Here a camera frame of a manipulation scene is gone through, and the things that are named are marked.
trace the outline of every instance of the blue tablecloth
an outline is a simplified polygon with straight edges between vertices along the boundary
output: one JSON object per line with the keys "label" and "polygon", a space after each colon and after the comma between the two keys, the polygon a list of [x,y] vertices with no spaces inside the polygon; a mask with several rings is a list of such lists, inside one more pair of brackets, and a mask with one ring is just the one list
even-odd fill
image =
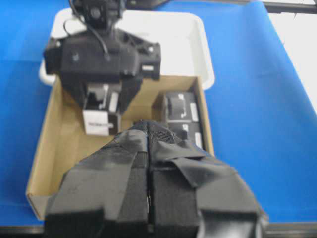
{"label": "blue tablecloth", "polygon": [[[25,198],[49,98],[37,73],[66,0],[0,8],[0,226],[41,224]],[[271,222],[317,221],[317,116],[260,2],[172,1],[198,15],[215,72],[206,91],[216,156],[234,166]]]}

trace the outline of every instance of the white tray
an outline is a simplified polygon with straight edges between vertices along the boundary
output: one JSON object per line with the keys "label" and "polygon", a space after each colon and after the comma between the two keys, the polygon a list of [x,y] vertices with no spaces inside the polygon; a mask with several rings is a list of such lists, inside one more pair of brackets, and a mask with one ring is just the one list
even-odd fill
{"label": "white tray", "polygon": [[[72,18],[70,8],[60,11],[51,31],[51,37],[63,38],[66,32],[64,21],[69,20],[66,29],[70,33],[83,31],[85,27]],[[131,11],[124,12],[117,28],[161,45],[161,75],[198,76],[203,88],[208,89],[214,83],[214,73],[202,20],[190,13]],[[42,61],[40,79],[52,85],[55,76],[45,72]]]}

